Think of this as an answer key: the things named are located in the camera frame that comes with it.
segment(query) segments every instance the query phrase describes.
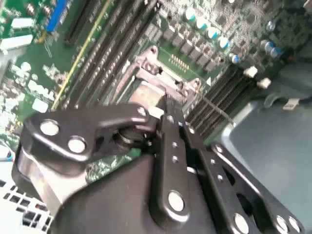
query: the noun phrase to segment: black tool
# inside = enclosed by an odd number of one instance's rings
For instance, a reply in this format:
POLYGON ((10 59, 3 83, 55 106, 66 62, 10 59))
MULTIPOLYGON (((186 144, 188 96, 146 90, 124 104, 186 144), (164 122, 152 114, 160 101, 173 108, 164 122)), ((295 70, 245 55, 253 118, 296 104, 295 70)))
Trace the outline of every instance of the black tool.
POLYGON ((206 149, 168 95, 149 112, 132 103, 31 116, 12 176, 47 204, 52 234, 305 232, 222 145, 206 149), (90 162, 131 148, 141 156, 86 184, 90 162))

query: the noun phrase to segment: screw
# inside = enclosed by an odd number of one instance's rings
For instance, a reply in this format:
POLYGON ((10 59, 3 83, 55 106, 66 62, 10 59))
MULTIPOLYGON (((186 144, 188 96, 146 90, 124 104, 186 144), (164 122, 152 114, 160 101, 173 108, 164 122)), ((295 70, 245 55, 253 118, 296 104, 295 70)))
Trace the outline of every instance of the screw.
POLYGON ((173 163, 178 163, 177 156, 172 156, 172 162, 173 162, 173 163))
POLYGON ((143 107, 138 108, 137 111, 139 112, 140 115, 146 116, 146 112, 145 112, 145 109, 143 107))
POLYGON ((240 214, 236 213, 235 216, 234 216, 234 222, 235 222, 236 226, 238 227, 238 229, 243 234, 248 234, 248 232, 249 232, 248 223, 246 222, 246 220, 244 219, 243 216, 241 216, 240 214))
POLYGON ((279 232, 280 233, 287 233, 288 227, 287 227, 286 221, 279 215, 276 216, 276 221, 277 221, 279 227, 282 229, 282 230, 279 230, 279 232))
POLYGON ((84 143, 84 140, 78 136, 73 136, 69 141, 68 141, 68 148, 76 153, 80 154, 86 149, 86 144, 84 143))
POLYGON ((59 133, 59 126, 56 122, 47 120, 40 125, 40 130, 48 136, 55 136, 59 133))
POLYGON ((297 223, 297 221, 293 217, 289 217, 289 222, 292 225, 292 227, 297 231, 300 232, 300 227, 297 223))
POLYGON ((180 194, 175 191, 172 191, 168 195, 168 201, 171 207, 175 211, 182 211, 184 209, 184 201, 180 194))
POLYGON ((173 118, 172 116, 167 116, 167 120, 168 120, 169 122, 171 122, 171 123, 174 123, 174 122, 175 122, 175 120, 174 120, 174 118, 173 118))

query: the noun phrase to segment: capacitor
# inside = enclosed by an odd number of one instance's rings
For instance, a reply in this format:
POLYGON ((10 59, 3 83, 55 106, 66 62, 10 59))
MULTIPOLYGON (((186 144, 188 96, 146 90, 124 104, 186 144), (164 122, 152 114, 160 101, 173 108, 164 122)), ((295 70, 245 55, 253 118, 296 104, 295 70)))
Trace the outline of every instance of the capacitor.
POLYGON ((233 53, 229 54, 230 60, 233 64, 237 64, 239 62, 239 56, 233 53))
POLYGON ((26 12, 30 16, 34 16, 36 14, 35 6, 32 3, 28 3, 26 6, 26 12))
POLYGON ((270 52, 270 56, 275 59, 275 58, 278 58, 282 55, 283 51, 281 48, 279 47, 274 47, 271 52, 270 52))
POLYGON ((196 11, 194 8, 189 7, 185 10, 184 17, 186 20, 194 20, 196 17, 196 11))
POLYGON ((218 36, 219 31, 215 27, 210 27, 206 34, 210 39, 215 39, 218 36))
POLYGON ((196 19, 196 28, 205 29, 207 27, 207 20, 204 17, 198 17, 196 19))
POLYGON ((222 49, 226 49, 229 46, 229 44, 230 44, 229 39, 225 37, 219 38, 219 45, 222 49))
POLYGON ((261 41, 260 48, 261 50, 264 50, 267 54, 270 54, 274 47, 275 45, 271 41, 268 40, 261 41))

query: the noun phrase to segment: blue connector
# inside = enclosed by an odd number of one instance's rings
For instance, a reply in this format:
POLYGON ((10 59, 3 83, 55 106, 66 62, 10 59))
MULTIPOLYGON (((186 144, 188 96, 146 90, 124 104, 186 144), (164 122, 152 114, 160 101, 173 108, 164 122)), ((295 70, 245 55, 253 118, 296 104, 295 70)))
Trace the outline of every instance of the blue connector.
POLYGON ((50 22, 47 25, 47 32, 51 33, 54 32, 56 27, 59 24, 59 20, 64 12, 66 7, 67 0, 58 0, 57 5, 54 8, 53 14, 51 16, 50 22))

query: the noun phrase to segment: motherboard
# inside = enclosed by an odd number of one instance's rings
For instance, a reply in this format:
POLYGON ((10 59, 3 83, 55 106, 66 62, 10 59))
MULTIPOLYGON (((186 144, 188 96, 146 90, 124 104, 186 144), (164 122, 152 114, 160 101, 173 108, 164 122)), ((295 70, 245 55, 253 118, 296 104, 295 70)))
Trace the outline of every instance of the motherboard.
MULTIPOLYGON (((308 41, 305 1, 0 0, 1 157, 32 113, 168 93, 209 142, 308 41), (244 71, 255 68, 263 78, 244 71)), ((89 180, 139 155, 93 163, 89 180)))

